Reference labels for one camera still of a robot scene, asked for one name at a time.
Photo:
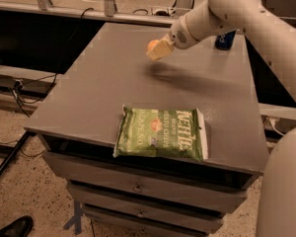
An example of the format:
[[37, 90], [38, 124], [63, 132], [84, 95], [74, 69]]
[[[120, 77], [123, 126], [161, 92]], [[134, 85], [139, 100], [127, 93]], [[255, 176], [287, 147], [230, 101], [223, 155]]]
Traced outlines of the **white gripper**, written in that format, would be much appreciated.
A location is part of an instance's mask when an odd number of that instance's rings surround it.
[[[188, 15], [179, 17], [169, 29], [169, 39], [178, 49], [188, 49], [197, 43], [198, 24]], [[152, 60], [158, 60], [172, 53], [174, 47], [166, 39], [159, 39], [158, 44], [151, 50], [147, 51], [147, 56]]]

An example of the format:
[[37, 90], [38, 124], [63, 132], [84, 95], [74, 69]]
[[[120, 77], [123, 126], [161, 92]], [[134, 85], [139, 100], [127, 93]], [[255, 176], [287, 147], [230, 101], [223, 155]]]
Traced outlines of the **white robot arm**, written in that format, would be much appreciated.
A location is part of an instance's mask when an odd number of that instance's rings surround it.
[[[261, 0], [205, 0], [152, 40], [153, 60], [214, 35], [239, 29], [296, 102], [296, 30], [267, 11]], [[259, 200], [257, 237], [296, 237], [296, 127], [273, 147]]]

